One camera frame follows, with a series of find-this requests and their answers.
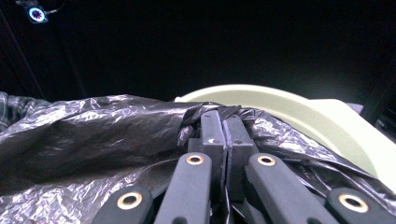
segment circular hole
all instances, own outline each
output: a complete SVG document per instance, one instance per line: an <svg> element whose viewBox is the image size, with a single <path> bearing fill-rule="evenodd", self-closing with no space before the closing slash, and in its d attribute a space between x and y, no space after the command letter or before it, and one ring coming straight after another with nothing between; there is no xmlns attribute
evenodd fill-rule
<svg viewBox="0 0 396 224"><path fill-rule="evenodd" d="M117 206L120 209L128 210L137 207L142 202L142 195L138 192L129 192L123 194L117 200Z"/></svg>
<svg viewBox="0 0 396 224"><path fill-rule="evenodd" d="M238 145L241 145L242 143L244 143L244 141L242 141L242 140L239 140L239 139L237 139L237 140L235 140L235 141L233 141L235 144L238 144Z"/></svg>
<svg viewBox="0 0 396 224"><path fill-rule="evenodd" d="M136 197L135 196L128 196L128 197L124 198L124 200L122 202L126 203L126 204L134 203L134 202L136 202Z"/></svg>
<svg viewBox="0 0 396 224"><path fill-rule="evenodd" d="M200 161L201 159L199 159L198 157L191 157L191 161L193 161L193 162L198 162L198 161Z"/></svg>
<svg viewBox="0 0 396 224"><path fill-rule="evenodd" d="M338 200L344 207L354 212L366 213L369 210L367 203L354 195L341 194Z"/></svg>
<svg viewBox="0 0 396 224"><path fill-rule="evenodd" d="M187 158L187 163L191 165L199 165L204 162L204 158L198 155L192 155Z"/></svg>
<svg viewBox="0 0 396 224"><path fill-rule="evenodd" d="M314 217L309 218L309 219L306 221L306 223L307 223L307 224L321 224L321 222L320 222L319 220L317 220L316 218L314 218Z"/></svg>
<svg viewBox="0 0 396 224"><path fill-rule="evenodd" d="M184 217L175 217L172 224L187 224L187 219Z"/></svg>
<svg viewBox="0 0 396 224"><path fill-rule="evenodd" d="M354 199L347 198L346 202L355 206L355 207L361 207L361 203L359 203L358 201L356 201Z"/></svg>
<svg viewBox="0 0 396 224"><path fill-rule="evenodd" d="M268 158L262 158L262 162L266 162L266 163L268 163L268 162L271 162L271 160L270 160L270 159L268 159Z"/></svg>
<svg viewBox="0 0 396 224"><path fill-rule="evenodd" d="M275 165L275 160L272 159L269 156L260 156L258 158L258 161L261 165L266 165L266 166L273 166Z"/></svg>

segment plastic bag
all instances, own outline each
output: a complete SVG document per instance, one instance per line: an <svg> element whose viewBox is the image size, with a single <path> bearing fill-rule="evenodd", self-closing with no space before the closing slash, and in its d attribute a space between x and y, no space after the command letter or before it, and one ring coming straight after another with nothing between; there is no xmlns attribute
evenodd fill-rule
<svg viewBox="0 0 396 224"><path fill-rule="evenodd" d="M240 116L259 149L317 194L352 187L396 214L380 181L263 111L121 95L39 106L0 133L0 222L87 223L119 188L158 191L213 109Z"/></svg>

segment metal ring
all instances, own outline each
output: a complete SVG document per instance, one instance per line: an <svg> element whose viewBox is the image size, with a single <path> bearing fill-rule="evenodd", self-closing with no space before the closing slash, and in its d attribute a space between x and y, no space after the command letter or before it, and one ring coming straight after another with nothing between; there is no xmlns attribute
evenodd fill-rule
<svg viewBox="0 0 396 224"><path fill-rule="evenodd" d="M204 158L202 156L192 155L187 158L187 163L191 165L199 165L203 162L204 162Z"/></svg>
<svg viewBox="0 0 396 224"><path fill-rule="evenodd" d="M353 201L357 202L358 204L349 203L347 201L348 199L353 200ZM347 209L355 211L355 212L366 213L369 210L369 205L367 205L367 203L365 203L364 200L362 200L361 198L354 196L354 195L341 194L338 197L338 200Z"/></svg>
<svg viewBox="0 0 396 224"><path fill-rule="evenodd" d="M132 203L126 203L125 199L128 197L134 197L134 198L136 198L136 200ZM129 209L137 207L141 202L142 202L142 195L140 193L129 192L129 193L123 194L122 196L119 197L119 200L117 201L117 206L120 209L129 210Z"/></svg>
<svg viewBox="0 0 396 224"><path fill-rule="evenodd" d="M273 166L275 165L275 160L269 156L260 156L258 159L259 163L261 165L266 165L266 166Z"/></svg>

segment black plastic bag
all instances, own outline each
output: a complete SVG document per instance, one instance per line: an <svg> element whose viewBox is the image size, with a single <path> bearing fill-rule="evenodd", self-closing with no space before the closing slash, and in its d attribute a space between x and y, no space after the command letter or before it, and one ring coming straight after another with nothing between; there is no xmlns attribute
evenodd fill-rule
<svg viewBox="0 0 396 224"><path fill-rule="evenodd" d="M87 223L119 188L157 192L214 109L240 116L259 149L318 195L351 187L396 214L379 180L263 111L121 95L38 106L0 133L0 222Z"/></svg>

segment metal bracket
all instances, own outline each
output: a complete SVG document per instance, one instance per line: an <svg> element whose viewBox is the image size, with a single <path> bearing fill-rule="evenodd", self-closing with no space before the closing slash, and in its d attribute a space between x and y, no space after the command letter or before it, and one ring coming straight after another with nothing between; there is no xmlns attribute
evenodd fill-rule
<svg viewBox="0 0 396 224"><path fill-rule="evenodd" d="M374 200L354 189L333 189L327 197L325 206L340 223L396 223L396 217L385 211Z"/></svg>
<svg viewBox="0 0 396 224"><path fill-rule="evenodd" d="M211 193L212 201L217 201L223 194L225 179L224 133L217 110L208 111L201 116L201 138L189 140L189 152L202 152L212 160Z"/></svg>
<svg viewBox="0 0 396 224"><path fill-rule="evenodd" d="M209 223L211 170L212 161L203 153L180 157L154 223Z"/></svg>
<svg viewBox="0 0 396 224"><path fill-rule="evenodd" d="M244 166L259 150L238 116L231 115L223 121L223 126L228 146L226 185L231 201L242 202L245 199L242 186Z"/></svg>
<svg viewBox="0 0 396 224"><path fill-rule="evenodd" d="M247 178L274 223L338 223L276 156L251 156Z"/></svg>
<svg viewBox="0 0 396 224"><path fill-rule="evenodd" d="M114 192L95 215L92 224L150 223L153 219L151 193L139 187Z"/></svg>

